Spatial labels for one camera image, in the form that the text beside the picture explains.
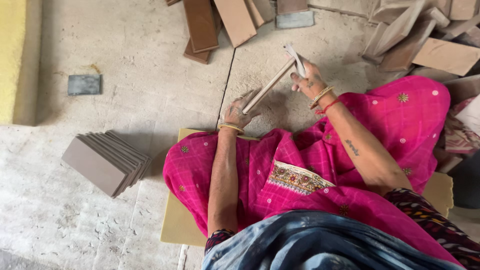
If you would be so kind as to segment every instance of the red thread bracelet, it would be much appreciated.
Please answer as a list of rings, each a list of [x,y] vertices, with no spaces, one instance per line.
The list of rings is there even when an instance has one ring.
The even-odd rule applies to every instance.
[[[335,99],[332,103],[328,104],[327,107],[325,107],[325,109],[323,109],[323,110],[316,110],[316,111],[315,111],[315,114],[325,114],[330,107],[332,107],[335,103],[338,103],[338,102],[340,102],[340,100],[339,100],[339,99]]]

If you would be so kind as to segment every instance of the hand tattoo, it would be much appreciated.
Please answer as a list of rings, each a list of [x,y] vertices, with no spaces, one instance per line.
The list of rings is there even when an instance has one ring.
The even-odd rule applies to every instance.
[[[314,77],[315,79],[321,81],[321,82],[323,81],[323,80],[322,80],[322,77],[320,76],[320,74],[315,73],[315,74],[313,75],[313,77]]]
[[[352,144],[352,141],[350,140],[345,140],[345,142],[348,144],[348,146],[352,149],[353,153],[355,154],[355,156],[359,156],[359,151],[358,149],[356,149],[353,144]]]

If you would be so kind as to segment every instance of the patterned fabric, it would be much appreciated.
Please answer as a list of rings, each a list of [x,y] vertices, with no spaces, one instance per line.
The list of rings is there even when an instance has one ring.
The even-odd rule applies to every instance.
[[[314,172],[276,160],[268,181],[305,195],[324,187],[335,186]]]
[[[480,137],[465,126],[455,116],[461,112],[473,99],[466,99],[448,111],[445,120],[445,150],[451,153],[475,153],[480,149]]]
[[[398,188],[385,198],[411,217],[467,269],[480,269],[480,245],[417,193]]]
[[[421,193],[437,163],[432,149],[450,105],[445,86],[424,77],[409,76],[367,94],[345,93],[339,99],[380,140],[400,167],[408,168],[404,171],[413,190]],[[321,210],[356,219],[426,254],[456,262],[412,219],[368,191],[327,117],[294,140],[290,137],[291,132],[274,129],[260,141],[237,139],[239,230],[294,209]],[[216,134],[207,133],[195,133],[181,140],[168,152],[163,171],[165,183],[192,213],[204,235],[217,140]],[[348,140],[355,145],[354,137]],[[308,168],[335,186],[309,191],[308,195],[272,183],[269,175],[274,169],[273,160]]]
[[[232,230],[222,229],[214,231],[212,235],[207,239],[207,244],[205,245],[205,255],[216,245],[224,242],[225,240],[234,236],[235,233]]]
[[[463,269],[356,220],[296,210],[260,221],[214,246],[202,269]]]

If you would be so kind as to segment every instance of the pink sari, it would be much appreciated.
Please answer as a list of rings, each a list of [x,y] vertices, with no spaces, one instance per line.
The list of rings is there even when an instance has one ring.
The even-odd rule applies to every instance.
[[[445,86],[409,76],[339,99],[382,142],[421,194],[437,163],[432,149],[450,105]],[[167,186],[205,235],[216,145],[216,133],[192,134],[170,149],[163,171]],[[459,264],[411,218],[367,190],[326,117],[296,137],[274,129],[260,141],[238,138],[237,170],[240,230],[294,209],[321,210],[356,219]]]

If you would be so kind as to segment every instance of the blue dupatta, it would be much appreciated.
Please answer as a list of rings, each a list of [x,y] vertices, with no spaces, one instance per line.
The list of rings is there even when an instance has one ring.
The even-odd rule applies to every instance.
[[[309,210],[279,214],[214,246],[203,270],[463,269],[356,220]]]

